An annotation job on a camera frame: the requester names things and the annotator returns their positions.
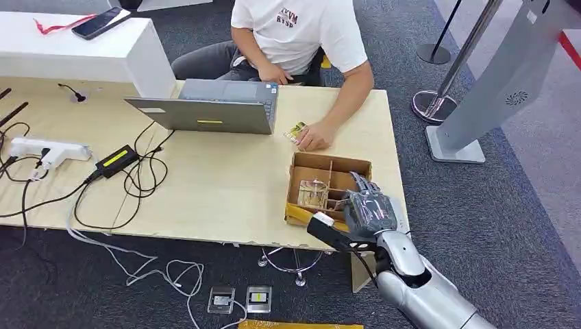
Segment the red lanyard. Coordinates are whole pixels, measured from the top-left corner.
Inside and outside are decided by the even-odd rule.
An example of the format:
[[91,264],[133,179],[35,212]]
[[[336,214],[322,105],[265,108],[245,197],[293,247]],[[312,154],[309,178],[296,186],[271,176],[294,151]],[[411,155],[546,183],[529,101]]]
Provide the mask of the red lanyard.
[[575,50],[575,47],[573,47],[571,41],[564,32],[561,32],[559,36],[559,43],[561,46],[563,46],[563,49],[567,52],[567,54],[571,56],[571,59],[575,65],[577,65],[577,67],[581,70],[581,56],[579,56],[579,53],[577,50]]
[[96,16],[95,14],[91,14],[91,15],[85,16],[85,17],[83,17],[81,19],[77,19],[76,21],[72,22],[71,24],[68,24],[68,25],[53,25],[53,26],[47,27],[46,29],[36,19],[34,19],[34,21],[36,22],[36,28],[38,29],[38,31],[40,33],[42,33],[43,35],[46,36],[47,34],[49,34],[52,31],[55,31],[57,29],[68,29],[68,28],[73,27],[73,26],[75,26],[75,25],[77,25],[79,23],[82,23],[84,21],[87,21],[87,20],[89,20],[89,19],[91,19],[91,18],[93,18],[95,16]]

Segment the light wood tabletop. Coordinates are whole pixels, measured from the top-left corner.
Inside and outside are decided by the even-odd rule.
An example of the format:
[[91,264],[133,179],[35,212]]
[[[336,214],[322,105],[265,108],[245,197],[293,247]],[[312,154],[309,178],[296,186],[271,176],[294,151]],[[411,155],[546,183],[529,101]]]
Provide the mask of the light wood tabletop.
[[[54,80],[0,78],[0,88],[10,86],[14,89],[0,100],[0,115],[28,101],[28,107],[11,123],[28,123],[31,126],[29,136],[87,144],[95,155],[86,162],[66,160],[45,179],[32,183],[27,206],[71,192],[95,170],[96,159],[105,158],[126,144],[132,146],[134,139],[151,123],[149,118],[123,101],[123,96],[137,95],[129,84],[67,83],[88,94],[88,101],[71,102],[71,94],[58,89]],[[182,86],[183,82],[178,82],[174,97]],[[283,133],[299,121],[318,121],[331,107],[337,93],[336,88],[281,87],[275,131],[270,136],[174,133],[163,145],[163,151],[156,155],[167,163],[167,179],[153,196],[143,200],[133,221],[111,232],[332,251],[331,247],[310,236],[305,227],[292,226],[284,220],[289,169],[297,148]],[[8,132],[8,137],[23,132],[19,127]],[[168,133],[154,123],[139,140],[139,152],[143,154],[152,149]],[[8,157],[8,142],[2,154],[4,159]],[[319,153],[370,161],[373,181],[387,195],[398,199],[406,214],[385,90],[373,90],[363,107],[341,128],[333,146]],[[22,161],[10,167],[10,173],[26,178],[33,167],[33,160]],[[127,197],[123,190],[124,178],[124,175],[116,175],[91,185],[79,210],[84,222],[112,227],[131,217],[137,201]],[[148,176],[144,178],[147,185]],[[0,180],[0,214],[21,209],[22,190],[23,183],[13,183],[6,178]],[[29,212],[29,225],[64,229],[75,199],[72,197]],[[22,224],[21,216],[0,218],[0,225]],[[78,223],[73,227],[93,230]],[[399,222],[398,230],[409,231],[407,214]],[[368,263],[373,262],[370,255],[366,258]],[[356,292],[369,277],[353,257],[351,266],[352,287]]]
[[[169,174],[138,216],[116,234],[332,250],[284,221],[289,167],[297,148],[283,133],[299,121],[319,120],[338,89],[283,86],[271,136],[176,132],[158,157]],[[169,132],[156,124],[151,144]],[[405,212],[404,190],[387,94],[373,90],[322,154],[369,160],[373,181],[397,198]],[[130,217],[135,201],[123,204],[116,225]],[[407,218],[399,230],[407,232]]]
[[[121,99],[121,95],[136,95],[129,84],[65,82],[78,90],[92,91],[85,103],[73,103],[70,100],[71,92],[58,88],[56,83],[53,80],[0,78],[1,90],[12,88],[12,92],[0,100],[1,116],[24,101],[29,102],[28,107],[2,130],[12,123],[26,122],[31,127],[29,137],[86,144],[98,159],[105,158],[125,144],[133,145],[137,135],[151,122]],[[10,138],[21,136],[24,131],[18,127],[8,132],[3,159],[9,156]],[[152,136],[153,132],[146,133],[139,145],[147,148]],[[27,206],[70,193],[95,170],[95,158],[86,162],[65,160],[45,179],[31,183]],[[10,173],[18,179],[26,179],[35,163],[35,160],[18,162],[10,167]],[[90,195],[79,210],[82,220],[103,227],[110,227],[115,222],[125,200],[123,178],[118,175],[91,186]],[[6,177],[0,180],[0,214],[21,210],[23,186],[24,183],[14,183]],[[30,211],[27,213],[28,224],[37,228],[65,228],[65,220],[74,201],[72,197]],[[23,219],[20,215],[0,218],[0,224],[21,226]],[[87,230],[78,224],[73,227]]]

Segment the robotic arm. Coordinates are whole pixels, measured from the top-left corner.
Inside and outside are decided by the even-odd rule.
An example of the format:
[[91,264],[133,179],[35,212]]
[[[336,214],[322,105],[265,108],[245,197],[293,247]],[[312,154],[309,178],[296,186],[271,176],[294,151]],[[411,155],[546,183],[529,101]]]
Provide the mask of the robotic arm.
[[397,227],[396,204],[373,183],[351,173],[359,192],[344,202],[350,233],[335,230],[334,220],[318,212],[308,232],[339,252],[375,252],[375,272],[382,297],[419,329],[494,329],[477,314],[456,286],[419,254],[412,240]]

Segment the man's hand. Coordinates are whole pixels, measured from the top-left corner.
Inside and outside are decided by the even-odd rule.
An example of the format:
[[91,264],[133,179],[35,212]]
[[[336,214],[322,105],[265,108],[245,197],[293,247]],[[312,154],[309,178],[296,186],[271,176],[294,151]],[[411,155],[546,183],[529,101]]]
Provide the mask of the man's hand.
[[270,62],[258,67],[258,76],[263,82],[275,82],[277,84],[288,84],[288,81],[293,79],[285,70]]
[[329,148],[335,139],[337,129],[338,127],[323,121],[306,126],[297,138],[299,149],[314,151]]

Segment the small card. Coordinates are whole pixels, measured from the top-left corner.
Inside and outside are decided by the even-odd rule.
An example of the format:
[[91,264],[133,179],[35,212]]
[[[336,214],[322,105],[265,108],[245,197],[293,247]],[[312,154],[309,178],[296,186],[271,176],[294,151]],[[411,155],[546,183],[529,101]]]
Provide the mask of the small card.
[[297,123],[294,127],[292,127],[288,132],[285,132],[284,136],[290,139],[294,144],[297,144],[299,142],[297,138],[299,137],[299,134],[306,126],[307,125],[301,121]]

